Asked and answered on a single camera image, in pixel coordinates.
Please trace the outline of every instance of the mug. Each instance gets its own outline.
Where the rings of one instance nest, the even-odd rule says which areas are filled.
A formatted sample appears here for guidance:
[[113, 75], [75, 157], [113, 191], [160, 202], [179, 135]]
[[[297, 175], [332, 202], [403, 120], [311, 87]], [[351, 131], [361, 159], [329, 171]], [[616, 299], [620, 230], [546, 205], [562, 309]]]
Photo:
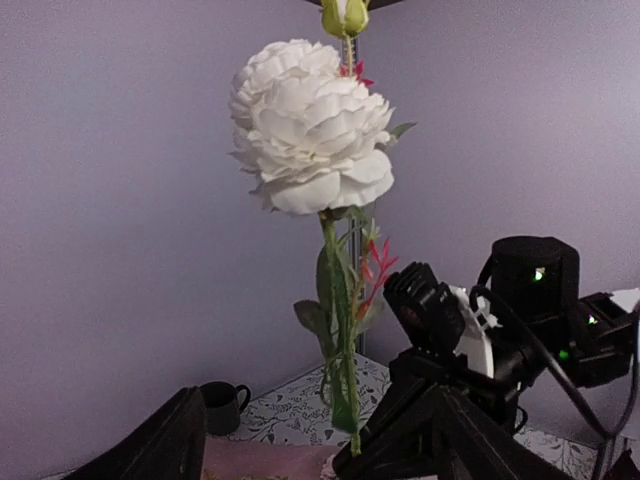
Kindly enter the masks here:
[[[238, 403], [238, 394], [244, 391], [242, 404]], [[223, 436], [235, 432], [240, 426], [240, 414], [251, 401], [251, 390], [246, 385], [233, 385], [226, 382], [211, 382], [200, 387], [207, 408], [207, 432]]]

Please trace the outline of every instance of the yellow-green bud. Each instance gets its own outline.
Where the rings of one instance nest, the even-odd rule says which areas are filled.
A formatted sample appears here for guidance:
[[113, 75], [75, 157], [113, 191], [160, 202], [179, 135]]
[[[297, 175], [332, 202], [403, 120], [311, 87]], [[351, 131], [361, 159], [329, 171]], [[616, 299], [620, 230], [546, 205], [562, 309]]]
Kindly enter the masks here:
[[322, 0], [322, 26], [329, 35], [355, 38], [369, 25], [369, 0]]

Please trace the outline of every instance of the black and white floral pattern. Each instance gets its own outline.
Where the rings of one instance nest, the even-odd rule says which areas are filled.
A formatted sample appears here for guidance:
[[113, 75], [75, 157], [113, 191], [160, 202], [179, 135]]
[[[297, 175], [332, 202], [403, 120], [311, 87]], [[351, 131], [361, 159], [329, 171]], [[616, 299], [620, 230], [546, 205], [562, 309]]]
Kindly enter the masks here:
[[[389, 371], [362, 356], [357, 357], [357, 364], [362, 421], [366, 422], [389, 386]], [[240, 429], [228, 438], [289, 445], [344, 445], [347, 436], [331, 426], [329, 409], [318, 395], [321, 381], [322, 368], [318, 368], [257, 398], [244, 412]], [[596, 455], [593, 449], [526, 427], [515, 439], [573, 478], [590, 478]]]

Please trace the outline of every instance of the patterned tablecloth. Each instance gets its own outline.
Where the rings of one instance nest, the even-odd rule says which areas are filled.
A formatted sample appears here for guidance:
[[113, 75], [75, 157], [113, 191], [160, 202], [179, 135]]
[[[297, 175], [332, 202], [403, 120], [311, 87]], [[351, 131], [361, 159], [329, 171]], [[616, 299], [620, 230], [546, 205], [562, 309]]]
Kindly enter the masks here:
[[[358, 356], [358, 391], [363, 422], [375, 410], [389, 385], [386, 367]], [[252, 401], [240, 429], [230, 440], [290, 445], [339, 445], [347, 436], [331, 426], [329, 410], [318, 396], [322, 368]], [[595, 451], [554, 435], [525, 427], [516, 440], [576, 479], [590, 478]]]

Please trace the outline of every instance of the green led indicator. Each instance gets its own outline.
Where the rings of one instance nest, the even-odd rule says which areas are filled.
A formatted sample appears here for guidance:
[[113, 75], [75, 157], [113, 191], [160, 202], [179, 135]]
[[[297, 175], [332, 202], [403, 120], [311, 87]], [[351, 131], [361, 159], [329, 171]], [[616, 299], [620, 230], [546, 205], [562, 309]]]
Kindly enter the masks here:
[[536, 274], [533, 276], [533, 281], [539, 282], [540, 280], [542, 280], [542, 278], [544, 277], [544, 272], [545, 272], [544, 267], [536, 268]]

